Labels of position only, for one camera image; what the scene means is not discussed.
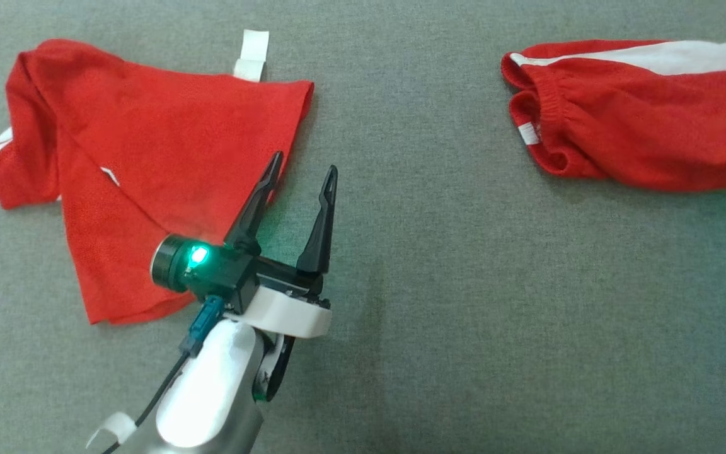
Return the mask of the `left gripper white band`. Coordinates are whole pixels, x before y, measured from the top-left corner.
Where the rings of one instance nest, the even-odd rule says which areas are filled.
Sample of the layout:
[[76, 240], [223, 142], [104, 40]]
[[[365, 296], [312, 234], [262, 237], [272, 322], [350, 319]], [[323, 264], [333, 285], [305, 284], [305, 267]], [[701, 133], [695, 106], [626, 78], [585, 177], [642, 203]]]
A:
[[[259, 256], [257, 233], [270, 196], [279, 181], [284, 153], [276, 151], [247, 197], [238, 218], [226, 236], [228, 249]], [[331, 304], [323, 298], [323, 283], [331, 259], [335, 198], [338, 169], [330, 166], [319, 193], [320, 210], [310, 238], [297, 260], [296, 267], [273, 259], [256, 259], [259, 287], [242, 314], [224, 317], [256, 329], [294, 338], [314, 339], [328, 333]]]

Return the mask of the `grey fabric sofa seat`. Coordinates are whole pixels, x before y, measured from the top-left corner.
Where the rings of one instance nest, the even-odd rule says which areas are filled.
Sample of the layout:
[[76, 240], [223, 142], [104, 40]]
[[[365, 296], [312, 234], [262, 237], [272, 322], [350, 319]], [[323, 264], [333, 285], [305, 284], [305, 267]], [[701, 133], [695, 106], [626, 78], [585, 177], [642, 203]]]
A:
[[[726, 192], [554, 178], [502, 55], [542, 42], [726, 42], [726, 0], [0, 0], [0, 133], [46, 38], [151, 66], [315, 83], [260, 229], [295, 262], [339, 169], [328, 336], [299, 341], [254, 454], [726, 454]], [[0, 208], [0, 454], [99, 454], [196, 306], [92, 327], [60, 204]]]

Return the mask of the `red shorts with white stripe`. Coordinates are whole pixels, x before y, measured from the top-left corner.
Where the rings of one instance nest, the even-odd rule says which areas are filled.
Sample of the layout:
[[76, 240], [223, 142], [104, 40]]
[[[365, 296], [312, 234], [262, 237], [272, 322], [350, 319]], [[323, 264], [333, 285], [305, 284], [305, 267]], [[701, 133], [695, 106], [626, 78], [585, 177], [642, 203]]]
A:
[[508, 112], [550, 175], [726, 189], [726, 43], [583, 40], [502, 57]]

